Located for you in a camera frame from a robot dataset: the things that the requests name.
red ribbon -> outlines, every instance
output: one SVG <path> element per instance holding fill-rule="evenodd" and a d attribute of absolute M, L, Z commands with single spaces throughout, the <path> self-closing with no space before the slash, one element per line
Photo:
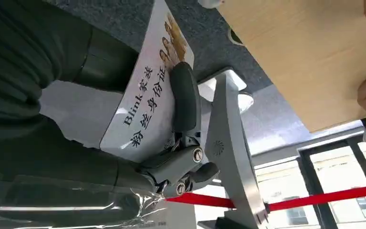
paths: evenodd
<path fill-rule="evenodd" d="M 339 201 L 343 199 L 352 199 L 358 197 L 366 197 L 366 187 L 357 187 L 344 191 L 287 200 L 283 202 L 269 204 L 268 207 L 270 211 L 278 211 L 283 209 L 302 207 L 312 204 L 324 204 L 332 201 Z M 206 205 L 213 207 L 235 208 L 234 204 L 230 199 L 211 197 L 194 193 L 185 193 L 180 197 L 169 198 L 167 199 L 167 201 L 186 203 L 186 204 Z"/>

screw head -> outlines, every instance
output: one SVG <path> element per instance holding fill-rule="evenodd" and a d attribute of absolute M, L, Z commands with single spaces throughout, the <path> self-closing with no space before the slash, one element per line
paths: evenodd
<path fill-rule="evenodd" d="M 193 161 L 199 163 L 203 159 L 203 151 L 201 148 L 197 148 L 193 151 Z"/>
<path fill-rule="evenodd" d="M 186 191 L 186 185 L 182 182 L 179 182 L 177 185 L 176 185 L 176 194 L 177 195 L 183 195 L 183 193 Z"/>

light wood panel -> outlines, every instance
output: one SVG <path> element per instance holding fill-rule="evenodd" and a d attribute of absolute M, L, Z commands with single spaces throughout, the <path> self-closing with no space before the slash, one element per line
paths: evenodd
<path fill-rule="evenodd" d="M 356 102 L 363 0 L 226 0 L 218 10 L 309 131 L 366 115 Z"/>

clear plastic film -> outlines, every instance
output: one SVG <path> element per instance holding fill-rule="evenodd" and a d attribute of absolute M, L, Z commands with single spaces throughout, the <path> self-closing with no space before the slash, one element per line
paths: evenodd
<path fill-rule="evenodd" d="M 164 228 L 161 200 L 139 189 L 18 176 L 0 182 L 0 229 Z"/>

sleeve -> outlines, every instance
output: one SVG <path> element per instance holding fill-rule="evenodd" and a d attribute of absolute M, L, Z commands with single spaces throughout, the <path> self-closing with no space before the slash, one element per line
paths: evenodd
<path fill-rule="evenodd" d="M 0 139 L 44 122 L 41 89 L 59 78 L 60 40 L 18 1 L 0 0 Z"/>

